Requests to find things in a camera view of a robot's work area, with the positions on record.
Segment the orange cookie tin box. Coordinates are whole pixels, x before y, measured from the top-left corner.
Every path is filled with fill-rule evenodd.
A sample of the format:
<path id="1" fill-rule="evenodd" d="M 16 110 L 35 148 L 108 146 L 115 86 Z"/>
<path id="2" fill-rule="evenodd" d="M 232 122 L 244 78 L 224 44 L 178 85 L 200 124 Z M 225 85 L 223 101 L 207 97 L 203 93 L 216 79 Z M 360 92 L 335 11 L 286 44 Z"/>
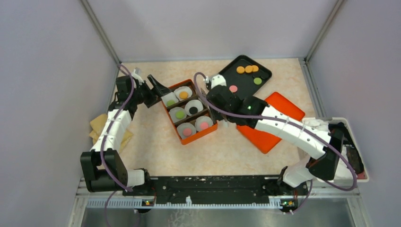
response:
<path id="1" fill-rule="evenodd" d="M 210 110 L 209 110 L 209 109 L 206 107 L 206 105 L 201 101 L 201 99 L 200 99 L 198 93 L 195 91 L 194 82 L 193 82 L 191 79 L 184 80 L 184 81 L 179 82 L 179 83 L 177 83 L 177 84 L 175 84 L 175 85 L 169 86 L 168 88 L 171 90 L 171 92 L 174 92 L 174 90 L 176 90 L 178 87 L 181 87 L 181 86 L 188 86 L 188 87 L 190 87 L 190 88 L 192 89 L 193 95 L 192 95 L 190 98 L 187 98 L 187 99 L 185 99 L 185 100 L 183 100 L 183 101 L 179 101 L 178 103 L 176 103 L 176 104 L 174 104 L 174 105 L 172 105 L 172 106 L 165 107 L 164 104 L 163 104 L 163 106 L 164 106 L 164 108 L 165 108 L 165 111 L 166 111 L 166 113 L 167 113 L 167 115 L 168 115 L 168 117 L 169 117 L 169 119 L 170 119 L 170 122 L 171 122 L 171 124 L 172 124 L 172 126 L 173 126 L 173 128 L 174 128 L 174 130 L 175 130 L 175 132 L 176 132 L 176 134 L 177 134 L 177 136 L 178 136 L 178 138 L 179 138 L 181 144 L 182 144 L 182 145 L 187 145 L 187 144 L 189 144 L 189 143 L 191 143 L 191 142 L 193 142 L 193 141 L 195 141 L 195 140 L 197 140 L 197 139 L 199 139 L 199 138 L 201 138 L 201 137 L 206 136 L 207 134 L 210 134 L 210 133 L 214 132 L 215 130 L 217 130 L 218 125 L 217 125 L 217 122 L 216 122 L 216 121 L 213 119 L 213 117 L 211 116 Z M 172 108 L 174 108 L 174 107 L 182 107 L 182 108 L 184 108 L 185 105 L 186 105 L 189 101 L 194 100 L 194 99 L 200 100 L 200 101 L 203 103 L 203 108 L 204 108 L 204 109 L 203 109 L 201 112 L 199 112 L 199 113 L 197 113 L 197 114 L 195 114 L 195 115 L 192 115 L 192 116 L 188 116 L 188 115 L 187 115 L 187 117 L 186 117 L 185 119 L 183 119 L 183 120 L 181 120 L 181 121 L 179 121 L 179 122 L 177 122 L 177 123 L 173 123 L 172 120 L 171 120 L 171 118 L 170 118 L 170 116 L 169 116 L 169 113 L 168 113 L 168 112 L 169 112 Z M 200 131 L 200 132 L 197 131 L 196 134 L 194 134 L 194 135 L 192 135 L 192 136 L 190 136 L 190 137 L 188 137 L 188 138 L 182 140 L 182 139 L 180 138 L 178 132 L 177 132 L 177 129 L 176 129 L 177 126 L 180 125 L 180 124 L 182 124 L 182 123 L 184 123 L 184 122 L 189 122 L 189 123 L 191 123 L 191 124 L 193 124 L 193 125 L 195 126 L 195 120 L 196 120 L 198 117 L 200 117 L 200 116 L 209 116 L 209 117 L 213 120 L 214 125 L 213 125 L 212 127 L 208 128 L 208 129 L 203 130 L 203 131 Z"/>

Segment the orange tin lid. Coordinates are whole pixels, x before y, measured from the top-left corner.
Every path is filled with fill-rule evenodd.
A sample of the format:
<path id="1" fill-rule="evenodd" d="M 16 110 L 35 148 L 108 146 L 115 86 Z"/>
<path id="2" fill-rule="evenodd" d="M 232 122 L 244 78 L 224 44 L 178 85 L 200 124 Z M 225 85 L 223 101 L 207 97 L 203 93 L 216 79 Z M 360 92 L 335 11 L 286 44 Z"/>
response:
<path id="1" fill-rule="evenodd" d="M 300 121 L 305 117 L 304 111 L 278 92 L 272 93 L 264 101 L 295 120 Z M 237 125 L 236 129 L 263 154 L 267 154 L 281 141 L 279 137 L 252 129 L 248 126 Z"/>

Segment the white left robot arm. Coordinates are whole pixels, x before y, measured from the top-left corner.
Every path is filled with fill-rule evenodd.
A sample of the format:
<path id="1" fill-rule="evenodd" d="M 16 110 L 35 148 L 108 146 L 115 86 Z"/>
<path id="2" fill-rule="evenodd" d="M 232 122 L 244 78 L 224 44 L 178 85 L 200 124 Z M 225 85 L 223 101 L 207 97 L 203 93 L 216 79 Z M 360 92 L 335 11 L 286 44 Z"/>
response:
<path id="1" fill-rule="evenodd" d="M 83 152 L 80 163 L 89 192 L 135 190 L 139 195 L 150 193 L 152 183 L 146 169 L 128 170 L 119 155 L 123 136 L 138 105 L 151 107 L 170 94 L 171 90 L 148 75 L 150 88 L 137 74 L 116 79 L 117 91 L 110 104 L 105 125 L 90 151 Z"/>

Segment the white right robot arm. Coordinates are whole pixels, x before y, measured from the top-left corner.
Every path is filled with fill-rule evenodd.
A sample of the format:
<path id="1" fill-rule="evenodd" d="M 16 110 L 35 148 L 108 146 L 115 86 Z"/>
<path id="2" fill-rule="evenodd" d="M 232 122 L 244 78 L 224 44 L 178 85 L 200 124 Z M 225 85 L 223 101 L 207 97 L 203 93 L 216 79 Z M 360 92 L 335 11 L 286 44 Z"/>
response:
<path id="1" fill-rule="evenodd" d="M 343 133 L 319 131 L 285 115 L 254 96 L 239 98 L 227 86 L 217 85 L 204 98 L 219 118 L 239 126 L 272 134 L 303 150 L 307 156 L 284 168 L 278 191 L 290 195 L 300 184 L 315 178 L 332 183 L 340 160 Z"/>

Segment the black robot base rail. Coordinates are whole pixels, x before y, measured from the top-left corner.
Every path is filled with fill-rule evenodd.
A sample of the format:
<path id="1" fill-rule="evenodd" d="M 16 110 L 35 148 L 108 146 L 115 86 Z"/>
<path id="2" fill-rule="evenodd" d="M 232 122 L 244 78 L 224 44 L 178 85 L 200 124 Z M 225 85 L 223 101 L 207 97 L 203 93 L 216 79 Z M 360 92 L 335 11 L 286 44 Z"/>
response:
<path id="1" fill-rule="evenodd" d="M 307 194 L 307 184 L 291 188 L 278 175 L 158 176 L 135 186 L 124 196 L 149 196 L 156 204 L 195 205 L 267 204 L 274 196 L 298 199 Z"/>

